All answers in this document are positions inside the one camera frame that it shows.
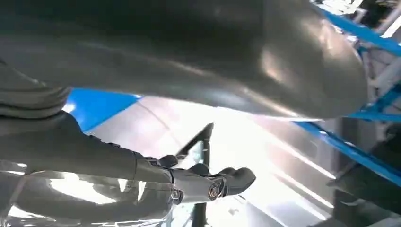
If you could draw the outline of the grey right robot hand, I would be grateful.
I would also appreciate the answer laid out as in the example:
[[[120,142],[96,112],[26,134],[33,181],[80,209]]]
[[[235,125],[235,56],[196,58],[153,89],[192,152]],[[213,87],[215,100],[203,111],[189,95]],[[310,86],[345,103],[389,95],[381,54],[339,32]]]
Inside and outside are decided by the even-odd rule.
[[[307,0],[3,0],[1,226],[157,223],[255,181],[84,134],[63,111],[73,88],[298,121],[367,102],[360,57]]]

